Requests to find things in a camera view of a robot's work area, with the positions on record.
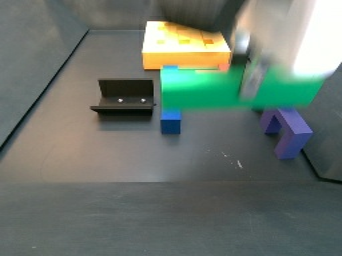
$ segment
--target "white object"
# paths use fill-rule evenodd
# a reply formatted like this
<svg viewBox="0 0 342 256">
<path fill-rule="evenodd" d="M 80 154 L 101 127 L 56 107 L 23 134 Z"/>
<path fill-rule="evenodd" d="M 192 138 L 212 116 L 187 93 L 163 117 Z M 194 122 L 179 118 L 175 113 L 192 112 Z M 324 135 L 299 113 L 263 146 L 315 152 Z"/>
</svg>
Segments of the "white object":
<svg viewBox="0 0 342 256">
<path fill-rule="evenodd" d="M 340 0 L 248 0 L 238 30 L 300 77 L 327 77 L 342 61 Z"/>
</svg>

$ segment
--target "gray floor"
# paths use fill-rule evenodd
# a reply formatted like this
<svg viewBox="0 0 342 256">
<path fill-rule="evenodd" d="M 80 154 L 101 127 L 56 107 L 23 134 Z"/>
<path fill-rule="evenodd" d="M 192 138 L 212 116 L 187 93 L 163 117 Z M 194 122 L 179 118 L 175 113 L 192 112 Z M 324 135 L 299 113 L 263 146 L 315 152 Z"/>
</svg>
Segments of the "gray floor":
<svg viewBox="0 0 342 256">
<path fill-rule="evenodd" d="M 1 182 L 311 181 L 300 155 L 279 161 L 278 138 L 251 110 L 184 112 L 160 134 L 159 72 L 141 69 L 143 32 L 93 31 L 0 154 Z M 99 78 L 152 78 L 152 118 L 99 117 Z"/>
<path fill-rule="evenodd" d="M 276 160 L 258 113 L 186 112 L 160 135 L 141 35 L 87 35 L 1 151 L 0 254 L 339 255 L 342 186 Z M 89 110 L 115 77 L 153 78 L 151 120 Z"/>
</svg>

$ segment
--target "orange block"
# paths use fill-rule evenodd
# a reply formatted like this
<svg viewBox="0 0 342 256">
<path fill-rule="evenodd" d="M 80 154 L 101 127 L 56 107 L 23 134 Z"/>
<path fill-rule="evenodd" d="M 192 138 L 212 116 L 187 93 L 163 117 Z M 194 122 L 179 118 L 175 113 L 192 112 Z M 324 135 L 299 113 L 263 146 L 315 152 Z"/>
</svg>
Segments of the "orange block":
<svg viewBox="0 0 342 256">
<path fill-rule="evenodd" d="M 231 58 L 220 33 L 163 21 L 147 22 L 141 54 L 144 69 L 160 69 L 164 65 L 211 68 Z"/>
</svg>

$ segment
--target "green block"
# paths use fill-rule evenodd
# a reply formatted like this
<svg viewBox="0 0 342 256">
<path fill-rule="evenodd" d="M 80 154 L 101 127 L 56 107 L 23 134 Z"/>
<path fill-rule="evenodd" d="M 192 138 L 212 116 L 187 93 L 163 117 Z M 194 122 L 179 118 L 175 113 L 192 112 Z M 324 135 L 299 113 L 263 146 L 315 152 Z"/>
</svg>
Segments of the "green block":
<svg viewBox="0 0 342 256">
<path fill-rule="evenodd" d="M 255 109 L 307 106 L 323 84 L 322 79 L 286 77 L 278 67 L 267 71 L 256 97 L 239 98 L 244 66 L 218 70 L 163 69 L 163 108 L 207 109 L 247 107 Z"/>
</svg>

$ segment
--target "black object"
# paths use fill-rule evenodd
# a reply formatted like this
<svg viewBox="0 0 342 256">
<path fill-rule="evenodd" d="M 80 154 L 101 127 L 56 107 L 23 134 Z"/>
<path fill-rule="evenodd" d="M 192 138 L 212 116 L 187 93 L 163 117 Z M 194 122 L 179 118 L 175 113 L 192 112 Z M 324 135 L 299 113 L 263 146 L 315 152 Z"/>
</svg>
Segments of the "black object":
<svg viewBox="0 0 342 256">
<path fill-rule="evenodd" d="M 153 112 L 151 79 L 100 79 L 101 100 L 91 110 L 99 114 L 144 114 Z"/>
</svg>

